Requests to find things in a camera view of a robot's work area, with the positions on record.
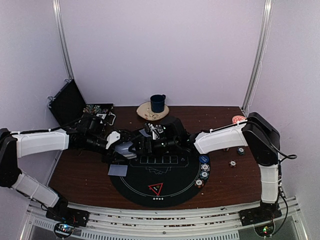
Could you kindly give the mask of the blue playing card deck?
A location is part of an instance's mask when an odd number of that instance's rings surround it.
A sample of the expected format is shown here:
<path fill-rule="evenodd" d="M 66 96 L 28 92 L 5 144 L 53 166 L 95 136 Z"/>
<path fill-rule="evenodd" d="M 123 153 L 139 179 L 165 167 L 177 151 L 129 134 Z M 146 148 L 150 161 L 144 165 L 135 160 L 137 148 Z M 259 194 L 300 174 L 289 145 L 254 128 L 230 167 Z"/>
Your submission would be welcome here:
<path fill-rule="evenodd" d="M 127 159 L 134 159 L 137 157 L 137 155 L 131 151 L 129 151 L 129 148 L 133 145 L 133 143 L 131 141 L 129 142 L 124 142 L 121 144 L 118 144 L 115 146 L 114 150 L 122 155 L 123 157 L 127 158 Z"/>

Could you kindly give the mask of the blue small blind button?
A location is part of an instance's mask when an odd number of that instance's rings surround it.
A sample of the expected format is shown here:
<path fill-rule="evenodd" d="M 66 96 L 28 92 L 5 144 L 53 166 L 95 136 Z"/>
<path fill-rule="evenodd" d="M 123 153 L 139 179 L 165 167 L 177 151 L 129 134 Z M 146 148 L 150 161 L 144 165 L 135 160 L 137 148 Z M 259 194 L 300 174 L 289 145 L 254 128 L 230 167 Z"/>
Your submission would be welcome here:
<path fill-rule="evenodd" d="M 209 156 L 207 156 L 207 155 L 200 155 L 200 156 L 198 157 L 198 160 L 199 160 L 199 162 L 202 163 L 202 164 L 207 164 L 207 163 L 210 162 L 210 158 L 209 158 Z"/>

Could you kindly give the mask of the dealt card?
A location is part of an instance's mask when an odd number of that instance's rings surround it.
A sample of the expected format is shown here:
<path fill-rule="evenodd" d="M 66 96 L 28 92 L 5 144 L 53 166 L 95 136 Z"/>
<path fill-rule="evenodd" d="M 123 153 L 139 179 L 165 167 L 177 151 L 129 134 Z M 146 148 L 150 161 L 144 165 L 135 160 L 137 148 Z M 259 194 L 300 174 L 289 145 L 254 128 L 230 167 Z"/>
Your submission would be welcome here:
<path fill-rule="evenodd" d="M 128 165 L 110 164 L 108 175 L 115 177 L 126 177 L 128 172 Z"/>
<path fill-rule="evenodd" d="M 144 137 L 149 137 L 149 134 L 146 133 L 146 131 L 145 131 L 144 129 L 139 130 L 139 133 L 140 133 L 141 135 L 143 135 Z"/>

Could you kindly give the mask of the blue ten poker chip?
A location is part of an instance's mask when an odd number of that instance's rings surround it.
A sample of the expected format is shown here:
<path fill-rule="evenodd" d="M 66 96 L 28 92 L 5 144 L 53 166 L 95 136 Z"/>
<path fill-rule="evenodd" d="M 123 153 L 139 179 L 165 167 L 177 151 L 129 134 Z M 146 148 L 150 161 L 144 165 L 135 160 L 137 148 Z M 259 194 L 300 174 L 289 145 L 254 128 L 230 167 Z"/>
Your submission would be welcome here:
<path fill-rule="evenodd" d="M 207 164 L 207 163 L 201 164 L 201 170 L 202 170 L 202 171 L 205 171 L 205 172 L 210 171 L 210 165 Z"/>

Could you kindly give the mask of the green fifty poker chip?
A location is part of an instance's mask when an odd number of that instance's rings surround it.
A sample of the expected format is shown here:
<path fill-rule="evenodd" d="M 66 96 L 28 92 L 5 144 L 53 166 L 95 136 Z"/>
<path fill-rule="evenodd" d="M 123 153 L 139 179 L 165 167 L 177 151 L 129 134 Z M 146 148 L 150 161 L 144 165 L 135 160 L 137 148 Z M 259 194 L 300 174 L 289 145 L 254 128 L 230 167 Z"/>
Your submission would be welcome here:
<path fill-rule="evenodd" d="M 209 178 L 209 173 L 207 171 L 202 171 L 199 175 L 199 177 L 202 179 L 202 180 L 207 180 Z"/>

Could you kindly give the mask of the orange hundred chip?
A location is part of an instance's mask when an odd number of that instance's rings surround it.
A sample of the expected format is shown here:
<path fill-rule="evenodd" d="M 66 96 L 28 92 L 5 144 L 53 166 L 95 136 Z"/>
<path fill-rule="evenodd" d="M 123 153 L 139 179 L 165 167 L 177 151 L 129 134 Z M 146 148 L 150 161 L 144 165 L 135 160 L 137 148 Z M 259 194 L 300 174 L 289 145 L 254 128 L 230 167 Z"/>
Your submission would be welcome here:
<path fill-rule="evenodd" d="M 204 186 L 204 181 L 202 179 L 197 179 L 194 183 L 197 188 L 202 188 Z"/>

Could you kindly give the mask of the red triangle all-in marker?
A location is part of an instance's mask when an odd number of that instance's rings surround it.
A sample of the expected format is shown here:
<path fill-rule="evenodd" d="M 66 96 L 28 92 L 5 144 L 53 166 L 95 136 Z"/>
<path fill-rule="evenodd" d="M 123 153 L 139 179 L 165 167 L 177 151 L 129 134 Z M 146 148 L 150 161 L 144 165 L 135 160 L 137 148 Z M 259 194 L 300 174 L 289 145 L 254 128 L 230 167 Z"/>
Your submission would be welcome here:
<path fill-rule="evenodd" d="M 164 183 L 156 183 L 156 184 L 151 184 L 148 185 L 148 188 L 156 195 L 156 196 L 160 196 L 162 189 L 163 189 L 163 185 Z"/>

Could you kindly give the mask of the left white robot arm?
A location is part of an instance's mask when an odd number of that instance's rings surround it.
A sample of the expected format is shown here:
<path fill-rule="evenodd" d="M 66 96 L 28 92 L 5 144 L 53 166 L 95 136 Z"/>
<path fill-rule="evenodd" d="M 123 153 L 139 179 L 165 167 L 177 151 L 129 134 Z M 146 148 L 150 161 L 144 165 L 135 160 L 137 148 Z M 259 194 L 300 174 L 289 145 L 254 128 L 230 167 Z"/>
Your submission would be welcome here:
<path fill-rule="evenodd" d="M 0 130 L 0 186 L 13 189 L 52 211 L 61 222 L 72 218 L 68 200 L 56 190 L 44 185 L 19 165 L 20 159 L 31 160 L 32 168 L 42 157 L 66 150 L 87 150 L 113 155 L 116 146 L 131 140 L 131 132 L 111 129 L 103 134 L 105 121 L 98 116 L 83 116 L 69 124 L 47 129 L 26 131 Z"/>

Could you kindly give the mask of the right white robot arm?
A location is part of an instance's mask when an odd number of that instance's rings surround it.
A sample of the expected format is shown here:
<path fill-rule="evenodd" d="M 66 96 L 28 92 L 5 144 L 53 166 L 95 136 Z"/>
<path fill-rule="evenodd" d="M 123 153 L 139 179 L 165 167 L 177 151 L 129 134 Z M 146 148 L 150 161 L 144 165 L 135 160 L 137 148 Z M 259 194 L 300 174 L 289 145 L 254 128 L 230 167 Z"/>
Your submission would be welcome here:
<path fill-rule="evenodd" d="M 259 220 L 268 220 L 277 210 L 280 185 L 280 134 L 261 115 L 216 129 L 188 133 L 181 120 L 168 117 L 163 123 L 144 125 L 147 135 L 139 134 L 129 150 L 137 155 L 158 156 L 174 152 L 205 155 L 217 150 L 248 147 L 258 164 L 261 181 Z"/>

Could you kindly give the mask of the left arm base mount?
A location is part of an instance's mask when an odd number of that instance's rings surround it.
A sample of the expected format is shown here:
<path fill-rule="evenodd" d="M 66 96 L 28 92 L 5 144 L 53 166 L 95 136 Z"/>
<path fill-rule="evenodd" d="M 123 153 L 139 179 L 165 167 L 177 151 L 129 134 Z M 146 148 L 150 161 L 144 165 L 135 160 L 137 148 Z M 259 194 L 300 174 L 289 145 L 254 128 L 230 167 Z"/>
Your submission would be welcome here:
<path fill-rule="evenodd" d="M 53 233 L 60 239 L 70 237 L 78 227 L 86 227 L 90 213 L 85 210 L 68 208 L 66 214 L 54 212 L 52 209 L 46 211 L 46 218 L 55 220 Z"/>

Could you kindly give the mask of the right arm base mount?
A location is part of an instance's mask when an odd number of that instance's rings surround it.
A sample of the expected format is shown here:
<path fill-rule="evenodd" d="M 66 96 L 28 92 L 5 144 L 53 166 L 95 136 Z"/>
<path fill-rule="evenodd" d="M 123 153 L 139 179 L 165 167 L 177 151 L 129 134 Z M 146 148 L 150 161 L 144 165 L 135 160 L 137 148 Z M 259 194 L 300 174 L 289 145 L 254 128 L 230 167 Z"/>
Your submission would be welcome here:
<path fill-rule="evenodd" d="M 253 225 L 255 233 L 262 238 L 270 237 L 276 231 L 275 219 L 282 216 L 281 210 L 271 212 L 260 207 L 241 210 L 238 214 L 242 226 Z"/>

